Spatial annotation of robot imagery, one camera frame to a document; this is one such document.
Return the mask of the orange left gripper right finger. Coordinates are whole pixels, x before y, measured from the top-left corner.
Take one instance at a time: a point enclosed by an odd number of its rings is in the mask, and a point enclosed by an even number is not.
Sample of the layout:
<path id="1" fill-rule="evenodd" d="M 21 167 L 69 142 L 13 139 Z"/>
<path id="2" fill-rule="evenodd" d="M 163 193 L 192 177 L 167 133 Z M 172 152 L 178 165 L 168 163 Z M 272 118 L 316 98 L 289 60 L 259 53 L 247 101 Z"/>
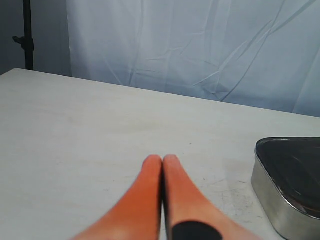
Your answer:
<path id="1" fill-rule="evenodd" d="M 167 239 L 259 239 L 259 236 L 226 216 L 201 193 L 176 155 L 166 155 L 162 169 Z"/>

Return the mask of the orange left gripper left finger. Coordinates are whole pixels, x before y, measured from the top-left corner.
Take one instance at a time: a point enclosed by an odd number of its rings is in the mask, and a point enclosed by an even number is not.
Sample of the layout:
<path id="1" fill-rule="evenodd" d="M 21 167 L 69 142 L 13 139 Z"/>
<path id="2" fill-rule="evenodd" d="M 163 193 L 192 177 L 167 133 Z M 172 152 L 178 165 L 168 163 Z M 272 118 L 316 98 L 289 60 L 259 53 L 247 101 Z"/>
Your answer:
<path id="1" fill-rule="evenodd" d="M 74 240 L 158 240 L 162 212 L 162 159 L 149 155 L 123 197 Z"/>

